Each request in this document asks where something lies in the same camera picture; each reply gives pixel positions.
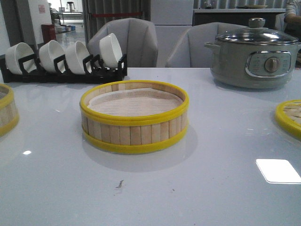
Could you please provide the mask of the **dark counter cabinet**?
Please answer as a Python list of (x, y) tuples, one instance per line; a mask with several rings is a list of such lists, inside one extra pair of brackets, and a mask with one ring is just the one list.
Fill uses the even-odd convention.
[(195, 26), (212, 22), (222, 22), (247, 26), (249, 18), (261, 17), (266, 20), (266, 27), (273, 28), (275, 25), (276, 15), (284, 12), (284, 8), (194, 9), (192, 25)]

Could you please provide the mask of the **bamboo steamer basket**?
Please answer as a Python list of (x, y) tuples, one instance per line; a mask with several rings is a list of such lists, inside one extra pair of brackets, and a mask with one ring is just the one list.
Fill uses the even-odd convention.
[[(183, 103), (165, 113), (137, 117), (112, 116), (88, 108), (89, 101), (98, 95), (139, 88), (175, 94)], [(166, 82), (131, 80), (103, 84), (84, 93), (79, 105), (85, 138), (114, 153), (142, 154), (165, 149), (180, 141), (188, 128), (189, 96), (182, 88)]]
[(19, 122), (15, 96), (8, 85), (0, 85), (0, 136), (10, 132)]

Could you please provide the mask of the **white steamer liner paper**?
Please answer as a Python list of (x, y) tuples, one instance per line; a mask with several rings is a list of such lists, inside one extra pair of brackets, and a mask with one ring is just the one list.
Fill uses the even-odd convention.
[(137, 117), (165, 113), (182, 103), (175, 94), (139, 88), (98, 95), (89, 101), (88, 108), (112, 116)]

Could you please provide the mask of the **person in background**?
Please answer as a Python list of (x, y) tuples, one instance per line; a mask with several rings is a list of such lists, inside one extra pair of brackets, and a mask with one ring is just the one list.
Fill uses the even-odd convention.
[(285, 33), (301, 38), (301, 1), (292, 0), (286, 5)]

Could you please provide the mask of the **grey chair left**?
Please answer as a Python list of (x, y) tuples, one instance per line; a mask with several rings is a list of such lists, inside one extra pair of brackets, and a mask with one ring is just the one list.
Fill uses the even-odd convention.
[(138, 18), (125, 18), (106, 23), (87, 43), (92, 55), (100, 54), (99, 41), (113, 33), (122, 53), (127, 55), (128, 67), (156, 67), (158, 40), (154, 23)]

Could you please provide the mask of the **yellow bamboo steamer lid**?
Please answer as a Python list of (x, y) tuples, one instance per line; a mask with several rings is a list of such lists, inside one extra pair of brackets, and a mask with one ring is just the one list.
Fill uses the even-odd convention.
[(286, 132), (301, 139), (301, 100), (284, 101), (277, 105), (275, 120)]

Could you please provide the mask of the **black bowl rack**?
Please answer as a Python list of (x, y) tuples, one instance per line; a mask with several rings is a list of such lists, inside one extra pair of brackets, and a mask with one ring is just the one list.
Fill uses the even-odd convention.
[(0, 56), (0, 69), (5, 83), (87, 83), (104, 84), (121, 81), (127, 76), (127, 55), (124, 54), (118, 61), (116, 69), (109, 69), (99, 55), (89, 55), (84, 58), (84, 74), (74, 74), (68, 68), (65, 55), (54, 59), (55, 72), (50, 73), (42, 68), (40, 59), (35, 54), (22, 57), (18, 60), (21, 74), (13, 74), (6, 66), (5, 55)]

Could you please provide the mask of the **white cabinet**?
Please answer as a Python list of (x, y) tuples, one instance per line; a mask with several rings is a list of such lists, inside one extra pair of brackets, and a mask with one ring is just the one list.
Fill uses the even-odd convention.
[(158, 39), (157, 67), (164, 67), (179, 36), (192, 26), (194, 1), (151, 0), (150, 21)]

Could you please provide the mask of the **grey chair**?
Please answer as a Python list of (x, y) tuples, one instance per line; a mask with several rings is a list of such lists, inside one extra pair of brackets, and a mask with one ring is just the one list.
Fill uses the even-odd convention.
[(156, 67), (158, 40), (154, 23), (138, 18), (125, 18), (106, 23), (87, 43), (92, 55), (100, 54), (99, 41), (113, 33), (122, 53), (127, 55), (128, 67)]
[(169, 68), (209, 68), (212, 62), (212, 51), (204, 46), (206, 42), (214, 42), (218, 34), (243, 25), (212, 22), (196, 25), (185, 31), (175, 43), (167, 57), (165, 67)]

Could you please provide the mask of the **grey chair right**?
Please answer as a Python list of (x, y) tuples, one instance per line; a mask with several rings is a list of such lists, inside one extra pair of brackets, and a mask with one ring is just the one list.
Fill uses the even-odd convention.
[(243, 25), (212, 22), (196, 25), (185, 31), (175, 43), (167, 57), (165, 67), (169, 68), (209, 68), (212, 62), (212, 51), (204, 46), (206, 42), (214, 42), (218, 34)]

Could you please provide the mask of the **glass pot lid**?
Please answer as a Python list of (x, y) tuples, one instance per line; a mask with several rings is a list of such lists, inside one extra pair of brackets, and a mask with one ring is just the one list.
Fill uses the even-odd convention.
[(239, 44), (293, 45), (299, 41), (285, 32), (264, 27), (264, 18), (250, 18), (248, 27), (227, 31), (216, 36), (216, 40)]

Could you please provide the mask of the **white bowl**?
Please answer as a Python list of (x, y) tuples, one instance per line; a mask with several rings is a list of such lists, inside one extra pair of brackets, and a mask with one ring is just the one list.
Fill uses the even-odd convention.
[(122, 50), (114, 33), (110, 33), (99, 41), (100, 55), (106, 67), (117, 68), (122, 58)]
[(5, 61), (7, 68), (13, 74), (22, 74), (18, 60), (33, 53), (34, 52), (32, 48), (24, 42), (20, 42), (14, 46), (9, 47), (5, 52)]
[(39, 49), (40, 64), (49, 73), (56, 73), (54, 59), (64, 55), (64, 50), (56, 40), (51, 40)]
[(69, 45), (65, 49), (65, 59), (72, 73), (84, 75), (83, 59), (90, 55), (85, 44), (81, 41)]

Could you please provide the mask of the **green electric cooking pot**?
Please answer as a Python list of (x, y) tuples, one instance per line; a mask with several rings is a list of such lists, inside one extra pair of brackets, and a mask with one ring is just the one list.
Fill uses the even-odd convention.
[(300, 43), (254, 45), (233, 42), (206, 42), (213, 58), (211, 74), (225, 84), (252, 89), (284, 86), (293, 75)]

